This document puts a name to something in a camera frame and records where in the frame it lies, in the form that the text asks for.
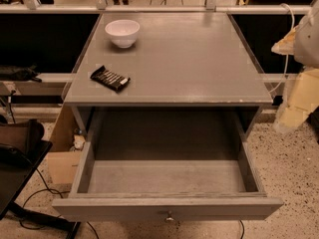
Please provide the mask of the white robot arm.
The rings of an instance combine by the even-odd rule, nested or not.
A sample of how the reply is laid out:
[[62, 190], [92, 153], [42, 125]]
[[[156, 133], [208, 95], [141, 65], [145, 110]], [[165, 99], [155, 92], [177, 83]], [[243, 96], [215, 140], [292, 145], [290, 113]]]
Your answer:
[[277, 132], [288, 133], [299, 128], [319, 107], [319, 7], [313, 6], [271, 51], [292, 55], [304, 66], [279, 107], [274, 123]]

